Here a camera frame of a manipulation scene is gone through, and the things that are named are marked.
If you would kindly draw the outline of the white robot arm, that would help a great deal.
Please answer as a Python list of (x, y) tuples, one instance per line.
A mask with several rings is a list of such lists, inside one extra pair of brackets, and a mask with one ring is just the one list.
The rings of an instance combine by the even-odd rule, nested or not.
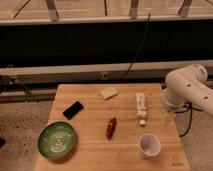
[(213, 117), (213, 90), (206, 86), (206, 68), (200, 64), (187, 65), (169, 72), (161, 101), (167, 110), (180, 109), (189, 101)]

